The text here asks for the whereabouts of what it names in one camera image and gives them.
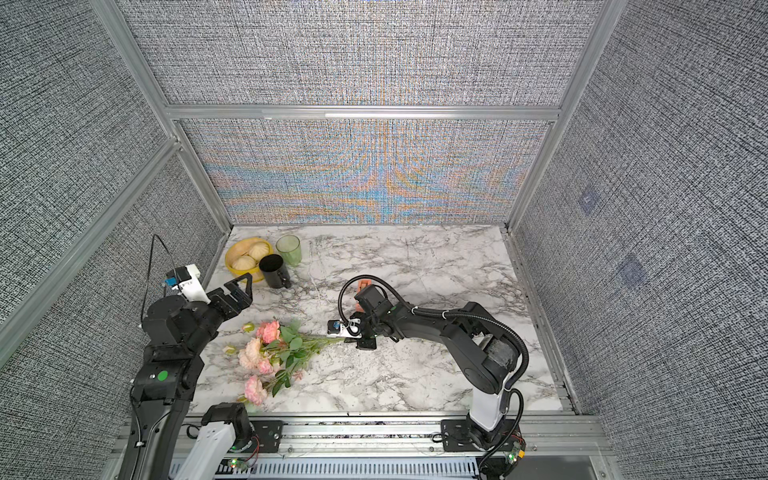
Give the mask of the pink flower bouquet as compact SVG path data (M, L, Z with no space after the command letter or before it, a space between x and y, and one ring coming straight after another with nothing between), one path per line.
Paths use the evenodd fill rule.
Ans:
M237 401L246 406L263 407L268 398L291 388L303 378L310 361L325 348L342 343L343 338L302 334L297 323L278 320L256 326L246 323L248 335L243 346L226 345L223 352L237 360L247 374Z

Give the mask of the orange tape dispenser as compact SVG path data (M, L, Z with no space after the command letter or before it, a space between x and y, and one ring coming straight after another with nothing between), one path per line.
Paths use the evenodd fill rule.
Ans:
M370 285L370 281L367 279L361 279L357 282L357 294L359 294L362 290L367 288ZM356 312L363 312L363 308L361 307L360 303L357 302L355 304L355 311Z

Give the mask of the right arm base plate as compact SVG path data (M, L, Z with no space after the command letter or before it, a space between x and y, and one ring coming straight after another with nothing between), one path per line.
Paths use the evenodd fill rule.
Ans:
M513 419L503 419L490 432L481 429L469 418L443 419L440 435L445 452L487 452L497 445L500 445L501 451L509 451L525 444Z

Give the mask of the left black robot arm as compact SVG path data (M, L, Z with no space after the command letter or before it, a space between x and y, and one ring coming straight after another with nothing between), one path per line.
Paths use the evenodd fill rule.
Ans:
M173 292L148 308L141 320L150 342L132 382L132 412L120 479L166 479L204 367L203 350L222 323L252 304L252 275L245 273L205 292L194 273L178 267L165 284Z

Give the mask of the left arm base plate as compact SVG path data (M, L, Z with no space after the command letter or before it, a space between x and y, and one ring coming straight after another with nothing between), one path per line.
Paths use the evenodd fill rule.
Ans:
M209 422L198 432L194 448L198 453L221 453L223 456L277 453L283 436L281 420L251 422L249 433L242 435L233 422Z

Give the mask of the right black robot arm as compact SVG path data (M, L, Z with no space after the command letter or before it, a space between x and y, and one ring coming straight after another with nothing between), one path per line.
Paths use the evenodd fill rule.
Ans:
M340 327L360 349L374 350L379 337L419 339L443 345L473 387L466 438L489 451L516 434L525 400L516 387L530 354L521 336L476 302L437 310L394 299L377 285L355 295L358 310L340 315Z

